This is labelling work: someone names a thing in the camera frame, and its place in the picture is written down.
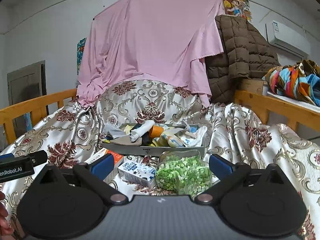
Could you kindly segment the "person left hand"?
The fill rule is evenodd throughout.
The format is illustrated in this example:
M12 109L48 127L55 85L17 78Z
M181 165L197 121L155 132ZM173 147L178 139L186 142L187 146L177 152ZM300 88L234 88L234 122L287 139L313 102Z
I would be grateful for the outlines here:
M1 236L10 236L13 234L14 230L9 225L9 222L7 221L8 212L5 208L5 206L0 203L0 225L1 225Z

